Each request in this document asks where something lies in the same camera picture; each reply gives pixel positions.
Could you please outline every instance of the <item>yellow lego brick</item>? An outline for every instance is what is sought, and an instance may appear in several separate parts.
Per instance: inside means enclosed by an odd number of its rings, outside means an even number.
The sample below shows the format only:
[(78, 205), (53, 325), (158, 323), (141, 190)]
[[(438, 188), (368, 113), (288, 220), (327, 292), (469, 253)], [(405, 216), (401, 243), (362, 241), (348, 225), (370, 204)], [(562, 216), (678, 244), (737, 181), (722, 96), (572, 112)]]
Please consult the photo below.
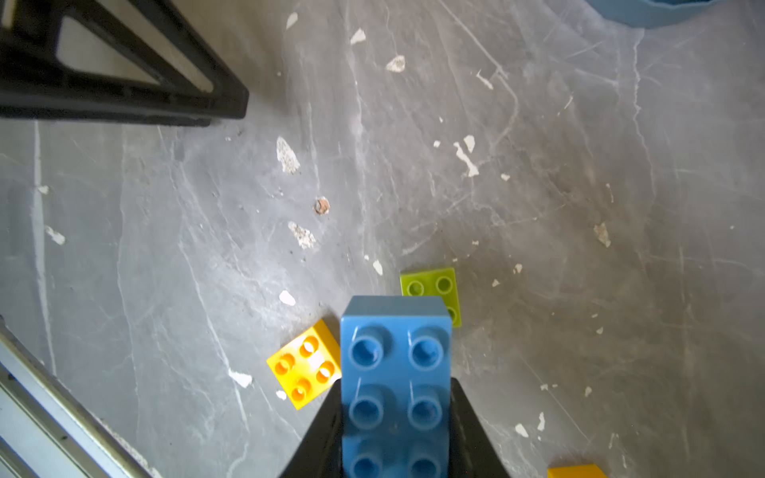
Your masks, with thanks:
[(583, 465), (580, 467), (550, 468), (547, 470), (547, 478), (606, 478), (606, 475), (597, 465)]
[(340, 346), (323, 320), (266, 362), (298, 410), (340, 378)]

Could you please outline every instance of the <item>gray concrete floor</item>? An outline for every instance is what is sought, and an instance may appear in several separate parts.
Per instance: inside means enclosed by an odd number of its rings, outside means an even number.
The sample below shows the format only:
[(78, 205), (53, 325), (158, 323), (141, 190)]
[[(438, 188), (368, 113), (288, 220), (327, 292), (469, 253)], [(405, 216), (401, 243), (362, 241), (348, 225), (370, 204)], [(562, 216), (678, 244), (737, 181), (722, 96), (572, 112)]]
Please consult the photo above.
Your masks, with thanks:
[(0, 122), (0, 314), (165, 478), (277, 475), (321, 400), (266, 358), (441, 266), (514, 476), (765, 473), (761, 2), (655, 31), (583, 0), (178, 3), (245, 119)]

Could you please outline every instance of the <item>blue lego stud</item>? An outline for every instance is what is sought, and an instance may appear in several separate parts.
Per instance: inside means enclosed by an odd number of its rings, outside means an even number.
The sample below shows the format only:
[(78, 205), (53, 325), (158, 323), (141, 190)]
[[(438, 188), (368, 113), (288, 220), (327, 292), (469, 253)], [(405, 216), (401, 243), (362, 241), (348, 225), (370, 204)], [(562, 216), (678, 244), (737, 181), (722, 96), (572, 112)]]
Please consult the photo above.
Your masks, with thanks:
[(347, 478), (446, 478), (451, 316), (440, 297), (356, 296), (340, 322)]

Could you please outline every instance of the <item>green lego stud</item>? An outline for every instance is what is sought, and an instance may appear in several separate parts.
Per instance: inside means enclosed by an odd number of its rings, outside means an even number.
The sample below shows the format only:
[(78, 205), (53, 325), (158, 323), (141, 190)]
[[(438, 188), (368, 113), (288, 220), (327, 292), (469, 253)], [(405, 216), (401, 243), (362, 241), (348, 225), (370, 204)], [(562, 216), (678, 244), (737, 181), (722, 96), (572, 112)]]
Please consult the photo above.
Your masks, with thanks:
[(401, 274), (401, 293), (408, 296), (434, 295), (444, 299), (446, 309), (451, 315), (452, 327), (462, 327), (457, 278), (453, 268)]

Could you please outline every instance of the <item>debris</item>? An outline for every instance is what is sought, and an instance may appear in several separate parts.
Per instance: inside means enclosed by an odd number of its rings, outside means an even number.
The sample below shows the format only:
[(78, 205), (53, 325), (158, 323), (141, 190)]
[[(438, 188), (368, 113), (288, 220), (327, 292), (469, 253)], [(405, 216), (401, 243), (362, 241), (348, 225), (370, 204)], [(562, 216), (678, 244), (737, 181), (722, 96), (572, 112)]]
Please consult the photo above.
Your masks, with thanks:
[(592, 230), (595, 231), (595, 235), (597, 236), (597, 240), (599, 240), (604, 246), (610, 247), (611, 240), (608, 239), (608, 229), (606, 229), (606, 223), (600, 223), (600, 225), (596, 225)]
[(316, 204), (314, 204), (314, 211), (319, 216), (323, 216), (324, 214), (330, 212), (330, 202), (326, 197), (322, 196), (316, 199)]

